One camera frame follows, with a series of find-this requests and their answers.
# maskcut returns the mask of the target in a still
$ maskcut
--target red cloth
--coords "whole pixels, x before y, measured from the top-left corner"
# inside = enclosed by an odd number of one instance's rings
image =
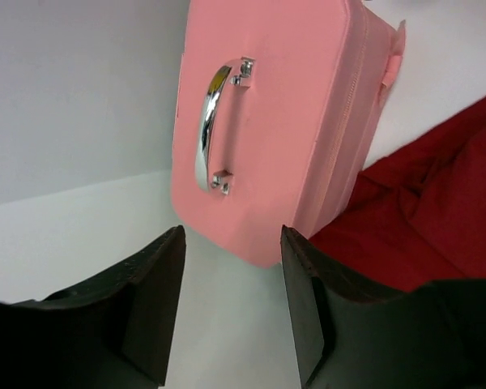
[[[397,289],[486,278],[486,97],[360,173],[310,241]]]

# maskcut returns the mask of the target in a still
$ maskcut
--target white wall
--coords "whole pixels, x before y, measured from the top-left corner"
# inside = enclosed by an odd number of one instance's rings
[[[189,0],[0,0],[0,203],[171,167]]]
[[[407,46],[366,165],[486,96],[486,0],[377,0],[392,25],[407,19]]]

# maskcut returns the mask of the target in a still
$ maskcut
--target zipper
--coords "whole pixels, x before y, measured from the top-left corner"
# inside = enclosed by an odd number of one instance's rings
[[[358,79],[360,78],[360,74],[362,73],[362,69],[364,67],[364,58],[365,58],[365,49],[366,49],[366,42],[367,38],[369,36],[369,19],[367,18],[367,15],[365,14],[365,9],[363,8],[362,5],[362,15],[364,18],[364,39],[362,42],[362,46],[360,47],[360,54],[358,57],[358,67],[356,68],[355,72],[353,73],[352,77],[352,83],[351,87],[349,88],[349,92],[347,94],[347,99],[346,99],[346,105],[344,107],[342,117],[339,122],[339,126],[337,129],[337,135],[335,137],[335,141],[332,143],[331,149],[330,149],[330,159],[328,163],[325,165],[326,168],[324,169],[324,172],[322,174],[322,180],[319,181],[319,185],[316,189],[316,207],[313,207],[312,212],[318,212],[320,214],[320,211],[322,210],[322,205],[324,204],[324,200],[327,195],[327,188],[330,185],[331,182],[331,176],[333,175],[333,170],[335,169],[335,165],[337,162],[337,156],[338,156],[338,150],[340,149],[340,146],[342,145],[343,141],[343,135],[345,133],[345,130],[347,128],[347,123],[349,122],[350,118],[350,112],[352,110],[352,102],[355,100],[355,94],[356,94],[356,85],[358,84]],[[313,220],[313,226],[318,221],[318,218],[311,219]]]

